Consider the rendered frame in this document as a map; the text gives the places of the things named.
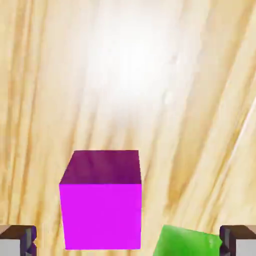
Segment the small green cube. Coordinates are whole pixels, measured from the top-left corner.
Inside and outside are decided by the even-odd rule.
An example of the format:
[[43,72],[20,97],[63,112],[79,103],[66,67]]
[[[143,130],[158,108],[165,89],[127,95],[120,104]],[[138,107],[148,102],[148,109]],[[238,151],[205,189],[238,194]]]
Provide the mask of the small green cube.
[[152,256],[220,256],[218,235],[164,225]]

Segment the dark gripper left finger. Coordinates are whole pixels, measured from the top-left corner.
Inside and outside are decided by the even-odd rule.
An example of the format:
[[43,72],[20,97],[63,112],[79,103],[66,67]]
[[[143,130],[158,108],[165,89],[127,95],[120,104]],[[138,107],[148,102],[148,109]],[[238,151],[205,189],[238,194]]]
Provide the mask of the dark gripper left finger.
[[34,225],[0,225],[0,256],[37,256]]

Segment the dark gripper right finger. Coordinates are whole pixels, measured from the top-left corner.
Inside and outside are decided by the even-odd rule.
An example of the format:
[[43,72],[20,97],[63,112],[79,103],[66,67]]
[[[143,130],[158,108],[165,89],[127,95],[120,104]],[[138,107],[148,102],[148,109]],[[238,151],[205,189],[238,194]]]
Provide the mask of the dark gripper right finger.
[[222,225],[220,256],[256,256],[256,225]]

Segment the small magenta cube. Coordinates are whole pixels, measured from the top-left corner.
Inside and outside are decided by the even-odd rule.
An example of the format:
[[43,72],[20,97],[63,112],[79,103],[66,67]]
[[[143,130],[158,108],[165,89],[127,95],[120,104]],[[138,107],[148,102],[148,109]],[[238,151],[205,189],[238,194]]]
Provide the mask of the small magenta cube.
[[76,150],[59,183],[67,250],[138,250],[142,179],[137,150]]

